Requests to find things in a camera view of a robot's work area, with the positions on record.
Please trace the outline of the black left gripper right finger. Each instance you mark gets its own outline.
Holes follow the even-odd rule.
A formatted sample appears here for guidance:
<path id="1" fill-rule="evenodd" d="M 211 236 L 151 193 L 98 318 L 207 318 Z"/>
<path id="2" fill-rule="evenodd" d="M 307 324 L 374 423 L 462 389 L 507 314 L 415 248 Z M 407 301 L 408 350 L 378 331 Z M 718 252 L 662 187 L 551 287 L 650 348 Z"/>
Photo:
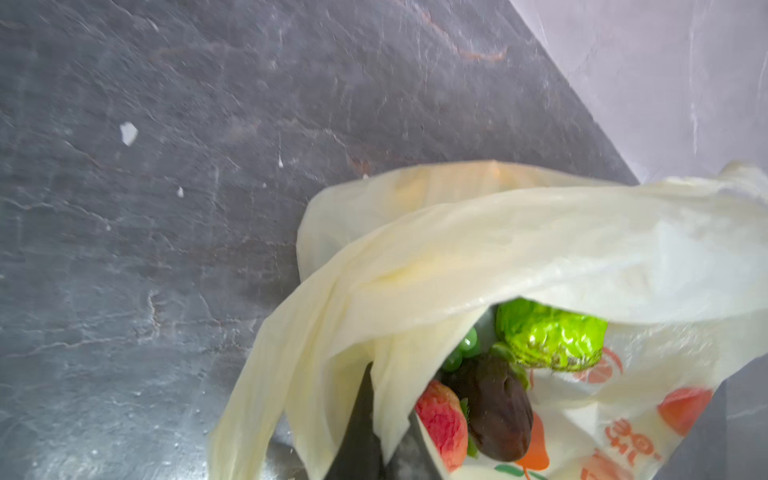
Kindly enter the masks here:
<path id="1" fill-rule="evenodd" d="M 440 480 L 442 475 L 433 459 L 415 412 L 409 416 L 409 428 L 394 455 L 385 465 L 386 480 Z"/>

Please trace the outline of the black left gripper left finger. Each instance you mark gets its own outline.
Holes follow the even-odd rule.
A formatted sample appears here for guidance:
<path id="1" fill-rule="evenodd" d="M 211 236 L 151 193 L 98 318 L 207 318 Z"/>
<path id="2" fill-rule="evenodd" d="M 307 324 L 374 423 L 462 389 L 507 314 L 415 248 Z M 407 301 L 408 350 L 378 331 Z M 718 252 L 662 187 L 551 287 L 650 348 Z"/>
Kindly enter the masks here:
<path id="1" fill-rule="evenodd" d="M 380 440 L 373 431 L 374 392 L 369 363 L 340 446 L 325 480 L 376 480 L 383 478 Z"/>

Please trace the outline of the cream printed plastic bag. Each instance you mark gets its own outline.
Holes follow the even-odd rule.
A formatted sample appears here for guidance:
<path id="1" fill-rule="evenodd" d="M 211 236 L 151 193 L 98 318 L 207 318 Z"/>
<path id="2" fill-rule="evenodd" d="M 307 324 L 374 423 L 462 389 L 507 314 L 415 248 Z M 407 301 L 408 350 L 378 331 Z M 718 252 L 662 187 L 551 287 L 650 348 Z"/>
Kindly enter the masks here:
<path id="1" fill-rule="evenodd" d="M 281 418 L 323 478 L 372 384 L 374 446 L 444 479 L 411 412 L 460 340 L 518 297 L 605 319 L 616 372 L 539 371 L 540 456 L 467 461 L 458 479 L 650 479 L 729 376 L 767 352 L 767 178 L 627 186 L 496 161 L 391 171 L 321 191 L 296 245 L 300 283 L 263 322 L 209 438 L 212 479 L 260 476 Z"/>

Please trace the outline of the red fake peach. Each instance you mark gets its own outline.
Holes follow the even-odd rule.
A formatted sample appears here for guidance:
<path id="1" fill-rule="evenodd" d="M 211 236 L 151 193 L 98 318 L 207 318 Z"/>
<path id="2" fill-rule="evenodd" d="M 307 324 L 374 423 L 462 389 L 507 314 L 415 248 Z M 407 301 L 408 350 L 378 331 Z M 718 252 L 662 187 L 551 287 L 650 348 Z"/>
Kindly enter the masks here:
<path id="1" fill-rule="evenodd" d="M 469 445 L 468 423 L 457 395 L 437 380 L 432 380 L 415 405 L 419 420 L 434 443 L 449 472 L 459 469 Z"/>

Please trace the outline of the dark purple fake eggplant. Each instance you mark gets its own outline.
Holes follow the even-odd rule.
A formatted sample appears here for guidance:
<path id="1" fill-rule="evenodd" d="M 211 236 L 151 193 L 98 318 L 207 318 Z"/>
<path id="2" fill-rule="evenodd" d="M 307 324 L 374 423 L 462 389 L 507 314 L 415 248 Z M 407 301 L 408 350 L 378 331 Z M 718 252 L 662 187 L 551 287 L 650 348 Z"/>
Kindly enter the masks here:
<path id="1" fill-rule="evenodd" d="M 530 447 L 534 415 L 526 389 L 510 364 L 495 355 L 465 359 L 443 383 L 467 401 L 468 428 L 478 450 L 502 462 L 523 458 Z"/>

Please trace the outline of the green fake grape bunch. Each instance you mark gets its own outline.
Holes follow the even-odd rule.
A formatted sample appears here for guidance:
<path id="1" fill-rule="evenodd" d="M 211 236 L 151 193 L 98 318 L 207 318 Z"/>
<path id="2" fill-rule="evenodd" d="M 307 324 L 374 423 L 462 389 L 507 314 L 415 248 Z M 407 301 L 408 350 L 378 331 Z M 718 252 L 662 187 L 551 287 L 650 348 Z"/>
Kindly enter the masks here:
<path id="1" fill-rule="evenodd" d="M 475 328 L 471 328 L 461 342 L 444 360 L 441 370 L 455 372 L 465 359 L 472 358 L 481 352 L 478 334 Z"/>

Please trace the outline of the green fake custard apple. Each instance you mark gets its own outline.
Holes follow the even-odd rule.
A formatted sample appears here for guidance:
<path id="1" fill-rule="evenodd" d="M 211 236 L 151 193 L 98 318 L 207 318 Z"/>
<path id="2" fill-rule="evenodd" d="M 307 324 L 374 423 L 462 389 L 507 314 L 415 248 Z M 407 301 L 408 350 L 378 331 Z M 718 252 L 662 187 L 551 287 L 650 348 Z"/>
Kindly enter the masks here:
<path id="1" fill-rule="evenodd" d="M 497 306 L 491 352 L 526 369 L 580 372 L 602 358 L 608 322 L 525 298 Z"/>

